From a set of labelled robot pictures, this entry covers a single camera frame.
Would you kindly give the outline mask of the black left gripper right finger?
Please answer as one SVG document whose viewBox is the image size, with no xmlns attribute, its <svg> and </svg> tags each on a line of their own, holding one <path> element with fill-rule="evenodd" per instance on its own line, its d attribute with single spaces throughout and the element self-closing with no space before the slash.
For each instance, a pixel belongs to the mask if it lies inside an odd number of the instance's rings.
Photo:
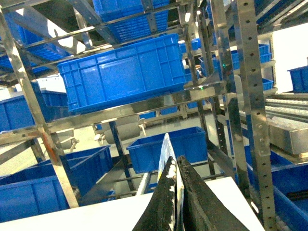
<svg viewBox="0 0 308 231">
<path fill-rule="evenodd" d="M 183 223 L 186 231 L 246 231 L 184 157 L 177 158 L 184 184 Z"/>
</svg>

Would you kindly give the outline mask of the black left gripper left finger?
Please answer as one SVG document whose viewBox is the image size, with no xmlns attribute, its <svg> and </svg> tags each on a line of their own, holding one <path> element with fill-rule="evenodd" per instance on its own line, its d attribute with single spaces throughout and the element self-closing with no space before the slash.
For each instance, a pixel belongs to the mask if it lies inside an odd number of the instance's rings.
<svg viewBox="0 0 308 231">
<path fill-rule="evenodd" d="M 176 162 L 169 157 L 157 187 L 134 231 L 172 231 L 175 228 Z"/>
</svg>

